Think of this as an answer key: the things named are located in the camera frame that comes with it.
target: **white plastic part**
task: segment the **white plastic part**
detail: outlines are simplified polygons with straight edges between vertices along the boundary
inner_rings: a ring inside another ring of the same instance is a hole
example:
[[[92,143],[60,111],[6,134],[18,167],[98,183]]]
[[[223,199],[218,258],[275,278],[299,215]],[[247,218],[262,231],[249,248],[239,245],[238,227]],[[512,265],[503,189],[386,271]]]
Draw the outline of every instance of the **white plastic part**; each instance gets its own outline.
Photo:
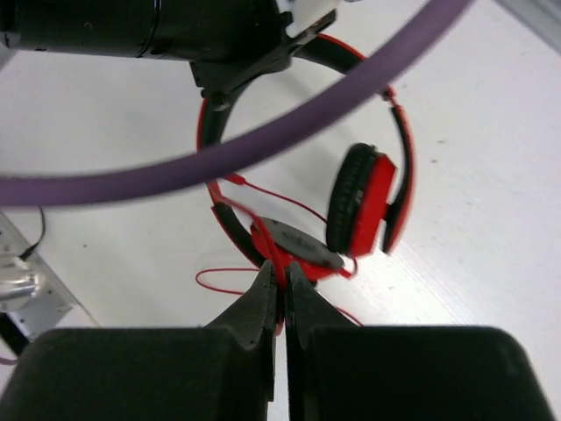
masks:
[[[334,11],[341,0],[275,0],[279,13],[292,15],[292,23],[287,26],[287,35],[295,38],[310,28],[315,22]]]

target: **robotic arm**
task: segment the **robotic arm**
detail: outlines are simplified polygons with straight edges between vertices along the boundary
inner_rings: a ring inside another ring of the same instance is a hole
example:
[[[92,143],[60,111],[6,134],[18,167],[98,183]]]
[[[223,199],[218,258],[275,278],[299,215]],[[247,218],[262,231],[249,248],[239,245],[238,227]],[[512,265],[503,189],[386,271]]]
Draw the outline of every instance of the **robotic arm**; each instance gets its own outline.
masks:
[[[227,96],[335,21],[339,0],[2,0],[11,49],[185,60],[204,97]]]

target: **metal bracket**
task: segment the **metal bracket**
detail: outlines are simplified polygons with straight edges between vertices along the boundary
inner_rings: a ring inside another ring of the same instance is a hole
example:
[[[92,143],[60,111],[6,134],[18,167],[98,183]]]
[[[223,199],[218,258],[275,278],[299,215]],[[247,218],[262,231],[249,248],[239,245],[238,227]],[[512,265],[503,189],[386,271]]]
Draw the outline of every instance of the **metal bracket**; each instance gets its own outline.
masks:
[[[0,212],[0,256],[23,252],[28,246],[14,224]],[[74,307],[82,306],[38,254],[28,261],[34,271],[42,274],[44,283],[28,303],[7,314],[19,331],[33,341],[41,333],[53,329]],[[90,315],[89,318],[92,325],[97,325]]]

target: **metal plate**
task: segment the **metal plate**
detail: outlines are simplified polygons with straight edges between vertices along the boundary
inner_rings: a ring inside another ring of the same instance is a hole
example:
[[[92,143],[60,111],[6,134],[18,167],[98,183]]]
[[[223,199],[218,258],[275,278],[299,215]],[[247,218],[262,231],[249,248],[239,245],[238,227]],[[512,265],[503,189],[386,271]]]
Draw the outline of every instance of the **metal plate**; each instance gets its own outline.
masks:
[[[13,223],[0,212],[0,253],[20,253],[29,245]],[[25,307],[9,313],[9,316],[18,329],[29,340],[33,340],[53,329],[74,307],[81,306],[38,254],[34,254],[29,261],[45,274],[46,286]],[[90,315],[89,318],[91,324],[96,325]]]
[[[497,0],[561,53],[561,0]]]

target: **red cable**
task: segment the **red cable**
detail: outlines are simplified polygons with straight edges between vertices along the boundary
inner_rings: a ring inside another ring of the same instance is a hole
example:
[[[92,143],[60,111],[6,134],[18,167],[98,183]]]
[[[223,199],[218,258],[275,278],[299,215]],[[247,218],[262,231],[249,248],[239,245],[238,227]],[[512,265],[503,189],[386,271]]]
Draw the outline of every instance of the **red cable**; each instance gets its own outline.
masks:
[[[359,321],[357,318],[355,318],[355,317],[354,317],[350,312],[348,312],[347,310],[343,310],[343,309],[340,308],[340,307],[335,307],[335,308],[336,308],[337,311],[338,311],[339,313],[341,313],[343,316],[349,318],[355,325],[364,326],[362,323],[360,323],[360,321]]]
[[[198,272],[195,275],[195,282],[199,286],[201,286],[205,289],[208,289],[210,291],[213,291],[213,292],[221,292],[223,294],[231,294],[233,296],[242,296],[244,294],[243,291],[236,291],[234,289],[224,289],[224,288],[214,287],[214,286],[210,285],[209,283],[207,283],[207,282],[205,282],[201,279],[202,275],[222,273],[222,272],[259,272],[259,269],[256,269],[256,268],[210,268],[210,269],[204,269],[204,270],[201,270],[200,272]],[[360,321],[357,318],[355,318],[347,310],[343,310],[340,307],[335,307],[335,309],[339,313],[344,315],[345,317],[349,318],[355,325],[363,326],[362,323],[360,323]]]
[[[204,274],[214,274],[216,272],[259,272],[256,268],[212,268],[205,269],[195,275],[195,282],[198,283],[205,289],[209,289],[214,292],[222,292],[224,294],[232,294],[234,296],[242,296],[244,293],[242,291],[235,291],[233,289],[222,289],[218,287],[213,287],[212,285],[201,281],[201,275]]]
[[[284,266],[282,265],[281,256],[279,255],[279,249],[274,244],[273,237],[271,236],[271,233],[269,232],[265,223],[263,222],[263,219],[261,219],[250,208],[234,200],[231,200],[226,196],[223,196],[222,192],[220,191],[220,187],[218,187],[218,183],[209,183],[207,186],[209,187],[209,191],[213,200],[219,203],[228,204],[231,207],[244,212],[245,214],[249,215],[253,219],[254,224],[257,226],[257,229],[259,230],[261,236],[265,240],[267,252],[269,256],[271,256],[271,261],[273,262],[274,274],[276,277],[278,288],[280,291],[284,291],[285,288],[287,287],[287,278],[284,273]]]
[[[280,200],[284,200],[286,202],[295,204],[296,206],[300,206],[302,209],[308,211],[309,213],[311,213],[315,217],[321,219],[324,224],[327,224],[327,219],[323,215],[321,215],[319,212],[316,212],[315,210],[313,210],[312,208],[310,208],[308,205],[306,205],[304,203],[298,202],[297,200],[291,199],[290,197],[280,195],[279,193],[275,193],[271,190],[263,189],[262,187],[257,186],[257,185],[255,185],[251,182],[244,182],[244,185],[249,187],[250,189],[255,189],[257,191],[260,191],[261,193],[265,193],[266,195],[278,197]]]

